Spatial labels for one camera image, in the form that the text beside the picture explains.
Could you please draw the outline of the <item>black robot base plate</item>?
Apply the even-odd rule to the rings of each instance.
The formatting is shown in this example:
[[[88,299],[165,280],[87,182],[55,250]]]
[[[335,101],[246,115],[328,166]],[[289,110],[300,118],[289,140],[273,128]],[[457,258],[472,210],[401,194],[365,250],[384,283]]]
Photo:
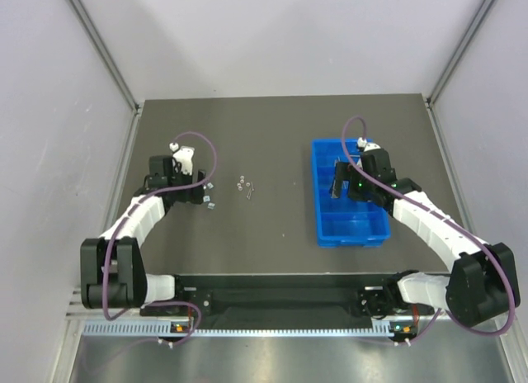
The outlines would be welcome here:
[[[229,308],[244,310],[278,310],[338,306],[355,317],[381,319],[389,315],[410,313],[410,305],[398,304],[376,287],[372,291],[360,287],[278,286],[240,288],[184,288],[176,300],[188,301],[202,308],[207,315]]]

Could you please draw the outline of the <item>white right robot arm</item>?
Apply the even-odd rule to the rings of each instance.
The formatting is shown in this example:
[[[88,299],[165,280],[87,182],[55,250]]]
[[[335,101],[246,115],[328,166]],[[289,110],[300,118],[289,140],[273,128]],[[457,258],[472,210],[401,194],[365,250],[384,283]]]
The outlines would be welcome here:
[[[521,298],[513,252],[471,234],[412,179],[398,178],[385,149],[368,143],[356,163],[336,161],[330,195],[338,198],[343,190],[351,200],[371,202],[409,228],[449,271],[446,276],[413,270],[395,274],[385,287],[392,308],[428,305],[468,329],[515,314]]]

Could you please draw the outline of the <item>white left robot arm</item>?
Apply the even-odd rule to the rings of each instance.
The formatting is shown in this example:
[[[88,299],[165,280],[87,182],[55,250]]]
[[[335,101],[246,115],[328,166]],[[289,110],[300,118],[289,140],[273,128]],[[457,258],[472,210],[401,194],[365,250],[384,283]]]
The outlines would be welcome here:
[[[177,280],[144,269],[140,248],[153,227],[177,203],[204,202],[206,171],[193,169],[194,149],[153,156],[149,173],[125,212],[103,234],[85,239],[80,247],[81,299],[87,309],[131,309],[172,300]]]

